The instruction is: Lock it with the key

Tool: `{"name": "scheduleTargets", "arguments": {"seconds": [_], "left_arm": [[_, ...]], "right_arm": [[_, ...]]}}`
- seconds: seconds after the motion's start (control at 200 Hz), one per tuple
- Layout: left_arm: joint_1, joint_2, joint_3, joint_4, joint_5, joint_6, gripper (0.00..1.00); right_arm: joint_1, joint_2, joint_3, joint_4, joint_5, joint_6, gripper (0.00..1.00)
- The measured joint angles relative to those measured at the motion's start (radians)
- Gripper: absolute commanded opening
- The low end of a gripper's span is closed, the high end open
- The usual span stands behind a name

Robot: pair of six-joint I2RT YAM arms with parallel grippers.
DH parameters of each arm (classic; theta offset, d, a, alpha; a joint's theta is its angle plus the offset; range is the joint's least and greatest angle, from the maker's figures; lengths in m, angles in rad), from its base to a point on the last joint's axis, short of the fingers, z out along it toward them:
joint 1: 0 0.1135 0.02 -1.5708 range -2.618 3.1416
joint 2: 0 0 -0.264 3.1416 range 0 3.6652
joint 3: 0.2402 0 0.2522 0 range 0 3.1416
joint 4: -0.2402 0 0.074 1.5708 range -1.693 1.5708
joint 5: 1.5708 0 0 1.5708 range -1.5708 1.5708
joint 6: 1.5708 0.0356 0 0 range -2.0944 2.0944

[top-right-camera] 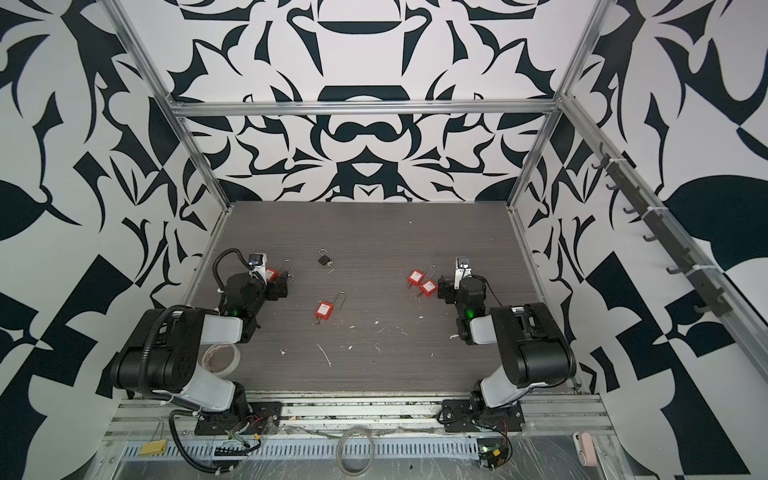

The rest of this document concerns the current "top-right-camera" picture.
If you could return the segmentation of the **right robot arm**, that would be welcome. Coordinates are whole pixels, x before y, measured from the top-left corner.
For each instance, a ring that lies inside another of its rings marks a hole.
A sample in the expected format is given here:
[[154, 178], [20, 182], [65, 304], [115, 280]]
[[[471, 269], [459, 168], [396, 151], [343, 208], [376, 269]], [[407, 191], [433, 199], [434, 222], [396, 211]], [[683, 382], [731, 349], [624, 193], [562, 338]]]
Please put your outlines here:
[[554, 388], [572, 378], [575, 356], [547, 305], [488, 309], [488, 291], [487, 282], [478, 276], [437, 282], [438, 297], [456, 307], [459, 338], [468, 345], [498, 347], [500, 366], [477, 382], [475, 404], [483, 409], [506, 407], [534, 389]]

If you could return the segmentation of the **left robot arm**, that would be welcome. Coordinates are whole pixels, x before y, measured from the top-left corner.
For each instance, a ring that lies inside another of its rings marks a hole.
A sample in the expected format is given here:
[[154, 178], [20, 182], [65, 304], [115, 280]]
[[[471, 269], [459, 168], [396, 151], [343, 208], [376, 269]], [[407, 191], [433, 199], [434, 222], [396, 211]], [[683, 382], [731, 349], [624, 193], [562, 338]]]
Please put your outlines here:
[[264, 304], [288, 296], [291, 267], [285, 260], [269, 268], [264, 253], [222, 251], [211, 265], [218, 306], [177, 304], [146, 311], [112, 361], [113, 386], [200, 414], [248, 416], [244, 387], [205, 369], [199, 348], [248, 343], [261, 328], [257, 316]]

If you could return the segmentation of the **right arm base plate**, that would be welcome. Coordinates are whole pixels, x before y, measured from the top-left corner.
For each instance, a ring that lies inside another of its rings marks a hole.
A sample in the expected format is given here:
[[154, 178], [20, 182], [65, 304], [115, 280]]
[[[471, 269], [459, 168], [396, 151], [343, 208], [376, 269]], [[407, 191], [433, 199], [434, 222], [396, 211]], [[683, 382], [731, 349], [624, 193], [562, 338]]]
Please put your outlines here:
[[481, 430], [521, 432], [525, 417], [519, 404], [487, 409], [468, 399], [445, 399], [436, 415], [447, 432], [470, 433]]

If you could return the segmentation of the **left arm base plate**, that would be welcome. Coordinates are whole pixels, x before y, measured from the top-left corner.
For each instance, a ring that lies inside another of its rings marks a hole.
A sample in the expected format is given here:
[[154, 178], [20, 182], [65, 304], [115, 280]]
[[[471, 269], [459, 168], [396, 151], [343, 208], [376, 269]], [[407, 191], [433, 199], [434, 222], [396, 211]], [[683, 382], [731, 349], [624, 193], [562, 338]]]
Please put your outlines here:
[[249, 402], [241, 412], [204, 412], [194, 430], [198, 436], [226, 435], [235, 431], [239, 434], [263, 434], [280, 425], [283, 403], [278, 401]]

